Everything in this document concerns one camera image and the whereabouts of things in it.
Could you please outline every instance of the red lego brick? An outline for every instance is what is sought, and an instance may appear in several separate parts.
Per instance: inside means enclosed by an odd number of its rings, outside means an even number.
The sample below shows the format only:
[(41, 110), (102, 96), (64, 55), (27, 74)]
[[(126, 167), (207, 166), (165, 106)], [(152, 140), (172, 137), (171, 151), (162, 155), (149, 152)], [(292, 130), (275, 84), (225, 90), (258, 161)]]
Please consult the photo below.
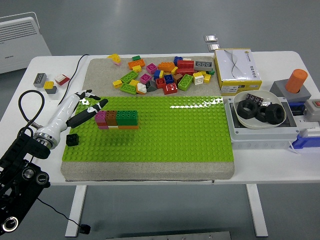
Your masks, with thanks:
[(157, 78), (155, 80), (155, 83), (156, 83), (156, 88), (157, 89), (162, 89), (163, 87), (166, 86), (166, 81), (165, 79), (162, 77), (162, 78)]
[(195, 71), (193, 68), (178, 68), (178, 70), (176, 71), (176, 74), (181, 74), (182, 76), (189, 74), (192, 76), (194, 72)]
[(175, 83), (169, 83), (162, 88), (164, 95), (175, 94), (178, 92), (177, 85)]
[(178, 60), (176, 66), (178, 67), (178, 69), (194, 69), (195, 61)]

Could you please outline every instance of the pink lego brick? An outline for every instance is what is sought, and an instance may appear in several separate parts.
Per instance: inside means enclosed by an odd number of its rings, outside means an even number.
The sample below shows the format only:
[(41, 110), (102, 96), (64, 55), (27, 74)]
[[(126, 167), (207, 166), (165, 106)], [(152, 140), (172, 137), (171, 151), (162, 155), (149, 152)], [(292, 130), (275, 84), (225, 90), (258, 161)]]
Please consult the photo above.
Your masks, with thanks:
[(141, 77), (140, 77), (140, 82), (142, 83), (142, 84), (147, 84), (147, 82), (148, 81), (150, 81), (151, 80), (151, 76), (150, 75), (148, 75), (148, 74), (143, 74)]
[(106, 111), (99, 111), (95, 116), (94, 120), (96, 123), (105, 123)]
[(107, 129), (109, 129), (108, 126), (98, 126), (98, 128), (99, 128), (100, 130), (107, 130)]
[(148, 66), (145, 67), (146, 71), (150, 74), (154, 74), (156, 70), (158, 70), (158, 67), (154, 65), (153, 63), (150, 63)]

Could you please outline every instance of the orange cap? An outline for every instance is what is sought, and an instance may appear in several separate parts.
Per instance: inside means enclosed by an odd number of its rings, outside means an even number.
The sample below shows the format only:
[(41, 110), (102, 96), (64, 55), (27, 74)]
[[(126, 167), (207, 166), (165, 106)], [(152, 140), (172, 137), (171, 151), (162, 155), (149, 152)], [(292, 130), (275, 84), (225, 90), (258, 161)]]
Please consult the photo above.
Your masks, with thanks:
[(292, 94), (296, 94), (300, 91), (300, 88), (304, 84), (308, 77), (308, 73), (302, 69), (296, 69), (292, 72), (288, 82), (285, 85), (285, 89)]

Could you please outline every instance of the white device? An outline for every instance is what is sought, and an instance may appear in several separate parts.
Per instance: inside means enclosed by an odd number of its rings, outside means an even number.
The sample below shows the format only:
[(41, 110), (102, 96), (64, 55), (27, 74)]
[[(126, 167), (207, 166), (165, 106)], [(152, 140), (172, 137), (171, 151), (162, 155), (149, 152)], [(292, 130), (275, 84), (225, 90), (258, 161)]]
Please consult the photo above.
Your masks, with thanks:
[(24, 17), (0, 22), (0, 74), (25, 69), (30, 61), (38, 56), (52, 56), (43, 36), (40, 33), (39, 22), (33, 17)]

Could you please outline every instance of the yellow lego brick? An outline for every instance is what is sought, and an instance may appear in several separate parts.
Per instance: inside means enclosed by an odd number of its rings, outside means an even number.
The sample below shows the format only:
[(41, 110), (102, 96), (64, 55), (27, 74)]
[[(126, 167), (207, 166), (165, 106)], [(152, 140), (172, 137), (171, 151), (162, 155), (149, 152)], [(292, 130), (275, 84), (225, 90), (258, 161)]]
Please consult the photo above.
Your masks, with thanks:
[(114, 88), (117, 89), (117, 88), (120, 88), (122, 86), (122, 81), (121, 80), (117, 80), (117, 81), (114, 81), (112, 84), (113, 84)]
[(136, 73), (140, 73), (142, 71), (142, 68), (140, 65), (138, 65), (138, 66), (133, 66), (132, 70), (135, 71)]
[(196, 78), (196, 77), (202, 77), (203, 75), (201, 72), (195, 72), (193, 76)]
[(210, 74), (206, 74), (206, 75), (204, 75), (203, 82), (208, 84), (208, 83), (210, 83), (210, 79), (211, 79), (211, 75)]
[(129, 83), (129, 85), (137, 86), (138, 83), (140, 83), (140, 82), (137, 81), (137, 80), (131, 80), (131, 82)]
[(107, 57), (107, 59), (112, 59), (116, 63), (121, 63), (121, 58), (119, 57), (118, 54), (114, 53), (110, 56)]
[(172, 74), (172, 75), (176, 75), (177, 70), (178, 70), (178, 67), (175, 66), (174, 69), (172, 69), (171, 74)]
[(45, 83), (44, 83), (44, 86), (43, 86), (43, 88), (44, 89), (53, 89), (54, 88), (54, 82), (53, 81), (46, 81)]

